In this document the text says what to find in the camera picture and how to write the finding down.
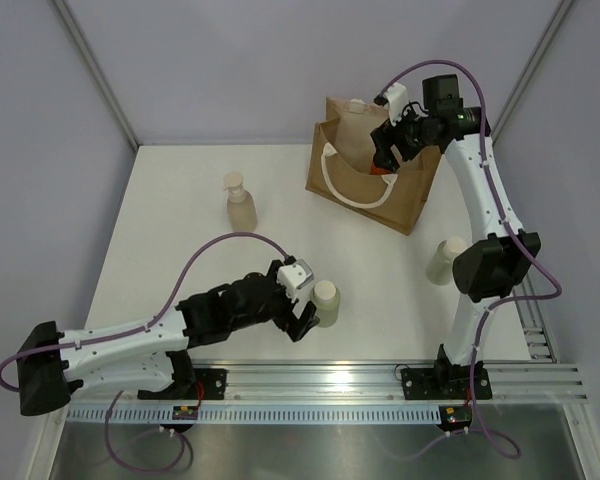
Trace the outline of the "olive bottle white cap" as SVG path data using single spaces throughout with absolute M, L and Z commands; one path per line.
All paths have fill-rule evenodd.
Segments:
M 466 249 L 467 244 L 462 237 L 452 236 L 442 241 L 426 266 L 426 278 L 437 286 L 449 284 L 453 263 Z
M 336 323 L 340 299 L 339 289 L 329 280 L 320 280 L 313 286 L 310 300 L 316 306 L 315 315 L 320 328 L 329 328 Z

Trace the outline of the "beige pump soap bottle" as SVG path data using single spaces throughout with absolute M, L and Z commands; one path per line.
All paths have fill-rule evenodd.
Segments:
M 223 190 L 227 193 L 227 214 L 234 232 L 254 232 L 258 219 L 252 195 L 244 187 L 240 172 L 229 172 L 223 178 Z

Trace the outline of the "green dish soap bottle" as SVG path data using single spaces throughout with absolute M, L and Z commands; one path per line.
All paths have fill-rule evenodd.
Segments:
M 377 167 L 375 164 L 372 164 L 370 168 L 370 174 L 380 176 L 388 174 L 388 171 L 383 168 Z

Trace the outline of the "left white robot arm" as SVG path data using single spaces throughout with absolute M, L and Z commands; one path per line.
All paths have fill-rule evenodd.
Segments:
M 41 323 L 18 351 L 20 413 L 51 413 L 72 398 L 108 390 L 135 390 L 142 400 L 184 398 L 196 381 L 193 348 L 267 322 L 300 341 L 318 323 L 313 302 L 300 315 L 293 312 L 313 279 L 297 264 L 274 264 L 266 274 L 249 273 L 182 300 L 156 323 L 65 332 L 53 321 Z

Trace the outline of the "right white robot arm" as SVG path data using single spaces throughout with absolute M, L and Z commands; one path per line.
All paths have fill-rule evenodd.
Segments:
M 489 399 L 481 346 L 490 312 L 524 279 L 541 240 L 525 230 L 499 190 L 502 182 L 484 106 L 465 106 L 454 74 L 428 78 L 422 87 L 422 113 L 414 111 L 398 82 L 375 98 L 388 108 L 389 117 L 371 133 L 373 164 L 394 173 L 401 161 L 414 159 L 427 147 L 438 148 L 459 183 L 472 243 L 452 262 L 460 299 L 449 337 L 432 366 L 402 368 L 401 384 L 408 400 Z

